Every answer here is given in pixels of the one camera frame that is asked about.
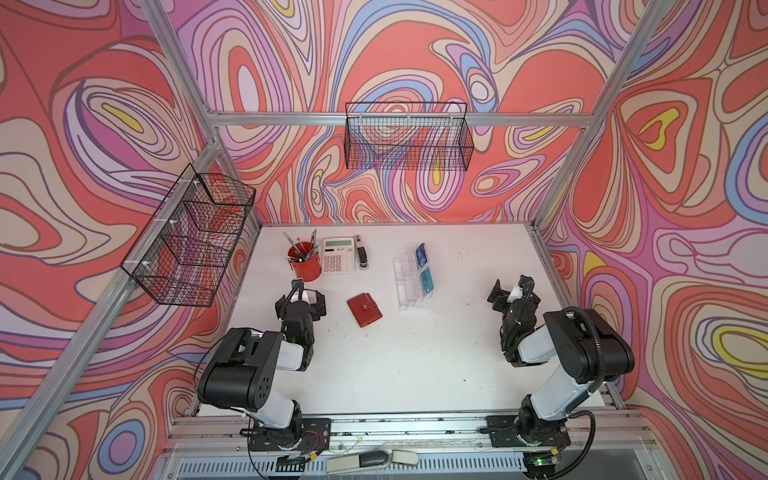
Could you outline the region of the red leather card holder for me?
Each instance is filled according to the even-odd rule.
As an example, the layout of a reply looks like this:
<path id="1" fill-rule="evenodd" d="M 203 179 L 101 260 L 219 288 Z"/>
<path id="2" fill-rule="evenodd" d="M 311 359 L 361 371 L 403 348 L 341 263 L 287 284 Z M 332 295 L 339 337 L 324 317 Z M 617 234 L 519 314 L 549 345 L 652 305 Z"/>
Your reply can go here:
<path id="1" fill-rule="evenodd" d="M 348 299 L 347 305 L 360 328 L 365 328 L 383 318 L 381 310 L 369 293 L 361 293 Z"/>

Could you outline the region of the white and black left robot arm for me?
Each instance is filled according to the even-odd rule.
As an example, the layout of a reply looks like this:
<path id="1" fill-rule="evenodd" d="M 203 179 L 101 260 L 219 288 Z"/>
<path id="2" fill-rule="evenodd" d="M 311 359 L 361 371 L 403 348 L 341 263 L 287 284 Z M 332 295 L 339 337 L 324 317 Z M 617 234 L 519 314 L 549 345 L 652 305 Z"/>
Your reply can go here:
<path id="1" fill-rule="evenodd" d="M 238 413 L 249 421 L 240 435 L 251 452 L 300 451 L 319 454 L 327 448 L 330 421 L 306 420 L 298 401 L 274 387 L 279 371 L 304 372 L 314 355 L 314 324 L 326 315 L 325 297 L 305 282 L 275 302 L 277 331 L 231 328 L 212 348 L 197 375 L 200 403 Z"/>

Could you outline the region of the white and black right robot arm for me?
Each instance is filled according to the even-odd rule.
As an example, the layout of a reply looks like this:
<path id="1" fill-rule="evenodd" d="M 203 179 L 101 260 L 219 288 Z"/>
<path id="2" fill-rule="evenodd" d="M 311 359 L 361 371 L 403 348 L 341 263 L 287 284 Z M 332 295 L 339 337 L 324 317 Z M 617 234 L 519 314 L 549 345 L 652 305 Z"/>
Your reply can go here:
<path id="1" fill-rule="evenodd" d="M 635 356 L 622 336 L 593 309 L 566 307 L 543 314 L 535 280 L 519 277 L 510 290 L 495 282 L 487 301 L 502 316 L 499 331 L 504 359 L 516 368 L 558 366 L 543 386 L 528 394 L 513 416 L 486 418 L 480 432 L 494 448 L 557 447 L 570 444 L 566 422 L 603 384 L 635 368 Z"/>

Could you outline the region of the teal credit card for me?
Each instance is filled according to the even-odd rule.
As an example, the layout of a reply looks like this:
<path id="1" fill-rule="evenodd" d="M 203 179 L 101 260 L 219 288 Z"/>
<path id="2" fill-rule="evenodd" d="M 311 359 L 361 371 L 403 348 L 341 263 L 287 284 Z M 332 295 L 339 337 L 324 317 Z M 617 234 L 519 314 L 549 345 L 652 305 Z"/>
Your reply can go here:
<path id="1" fill-rule="evenodd" d="M 434 292 L 434 280 L 432 277 L 431 269 L 429 267 L 424 268 L 419 274 L 419 279 L 422 287 L 423 297 L 429 298 Z"/>

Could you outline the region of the clear plastic card tray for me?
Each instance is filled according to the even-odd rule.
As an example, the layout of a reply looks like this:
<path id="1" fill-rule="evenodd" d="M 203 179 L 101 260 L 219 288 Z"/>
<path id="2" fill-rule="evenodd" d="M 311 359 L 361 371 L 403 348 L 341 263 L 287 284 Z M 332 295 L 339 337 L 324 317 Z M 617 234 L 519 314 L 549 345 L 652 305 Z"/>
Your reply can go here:
<path id="1" fill-rule="evenodd" d="M 431 300 L 434 292 L 429 298 L 424 298 L 422 295 L 422 287 L 419 274 L 423 269 L 419 270 L 417 268 L 415 260 L 415 249 L 418 246 L 403 250 L 398 255 L 396 255 L 392 261 L 397 306 L 400 311 L 426 309 L 431 306 Z M 430 255 L 427 249 L 427 245 L 426 250 L 428 255 L 427 267 L 431 269 Z"/>

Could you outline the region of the blue VIP credit card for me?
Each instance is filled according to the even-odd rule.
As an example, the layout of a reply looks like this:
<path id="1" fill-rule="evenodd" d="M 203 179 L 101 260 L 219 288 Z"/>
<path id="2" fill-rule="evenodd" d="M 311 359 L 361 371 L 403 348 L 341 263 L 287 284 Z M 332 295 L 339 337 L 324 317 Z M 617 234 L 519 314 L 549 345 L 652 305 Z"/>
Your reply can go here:
<path id="1" fill-rule="evenodd" d="M 419 270 L 424 269 L 428 265 L 428 255 L 426 250 L 426 245 L 424 243 L 421 243 L 416 249 L 415 249 L 415 260 L 416 265 Z"/>

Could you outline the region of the red metal pen bucket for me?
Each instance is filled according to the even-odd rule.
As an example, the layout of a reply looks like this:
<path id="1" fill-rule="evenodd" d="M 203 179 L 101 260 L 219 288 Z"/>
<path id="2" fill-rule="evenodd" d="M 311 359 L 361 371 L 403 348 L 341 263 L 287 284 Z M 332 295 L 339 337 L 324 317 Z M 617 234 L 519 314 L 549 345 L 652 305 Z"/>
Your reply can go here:
<path id="1" fill-rule="evenodd" d="M 317 247 L 312 242 L 296 242 L 288 250 L 286 258 L 298 279 L 312 282 L 317 280 L 322 274 L 319 253 Z"/>

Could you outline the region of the grey pencil in bucket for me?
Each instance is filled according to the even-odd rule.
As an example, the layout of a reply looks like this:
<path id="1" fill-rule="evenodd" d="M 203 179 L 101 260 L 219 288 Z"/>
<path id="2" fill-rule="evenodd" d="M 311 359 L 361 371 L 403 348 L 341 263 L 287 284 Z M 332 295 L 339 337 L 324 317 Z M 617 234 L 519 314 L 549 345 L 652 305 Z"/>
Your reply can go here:
<path id="1" fill-rule="evenodd" d="M 297 244 L 297 242 L 285 231 L 282 232 L 283 236 L 288 240 L 288 242 L 291 244 L 292 248 L 299 254 L 302 254 L 302 250 Z"/>

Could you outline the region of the pink desk calculator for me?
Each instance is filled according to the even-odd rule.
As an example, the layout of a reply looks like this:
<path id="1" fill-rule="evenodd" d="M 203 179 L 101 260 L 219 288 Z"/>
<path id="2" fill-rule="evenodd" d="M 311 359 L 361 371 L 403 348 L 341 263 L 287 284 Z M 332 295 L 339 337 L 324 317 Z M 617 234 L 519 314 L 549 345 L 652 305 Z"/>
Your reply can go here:
<path id="1" fill-rule="evenodd" d="M 356 247 L 352 237 L 325 238 L 320 254 L 325 275 L 352 274 L 356 270 Z"/>

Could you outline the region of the beige and black stapler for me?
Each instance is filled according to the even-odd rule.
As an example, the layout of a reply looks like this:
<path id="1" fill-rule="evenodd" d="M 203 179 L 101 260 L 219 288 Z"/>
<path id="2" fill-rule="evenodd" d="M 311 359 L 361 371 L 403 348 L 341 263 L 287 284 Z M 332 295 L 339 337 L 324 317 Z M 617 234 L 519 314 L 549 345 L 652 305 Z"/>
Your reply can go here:
<path id="1" fill-rule="evenodd" d="M 361 270 L 367 270 L 369 268 L 369 261 L 367 251 L 360 235 L 354 236 L 356 255 L 358 259 L 358 266 Z"/>

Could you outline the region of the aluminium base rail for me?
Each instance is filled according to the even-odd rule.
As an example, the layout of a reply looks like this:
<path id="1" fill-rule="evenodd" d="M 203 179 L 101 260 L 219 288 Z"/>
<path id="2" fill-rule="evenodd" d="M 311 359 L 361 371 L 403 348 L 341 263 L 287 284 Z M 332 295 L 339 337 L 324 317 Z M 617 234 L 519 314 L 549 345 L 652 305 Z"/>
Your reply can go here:
<path id="1" fill-rule="evenodd" d="M 532 461 L 562 471 L 585 446 L 573 479 L 669 479 L 660 446 L 645 419 L 627 410 L 596 409 L 596 421 L 570 420 L 569 446 L 495 447 L 485 432 L 487 413 L 334 415 L 330 441 L 303 466 L 281 466 L 282 452 L 251 452 L 241 436 L 245 419 L 192 417 L 177 421 L 161 456 L 158 479 L 330 479 L 333 458 L 384 451 L 407 464 L 356 467 L 345 479 L 521 479 Z"/>

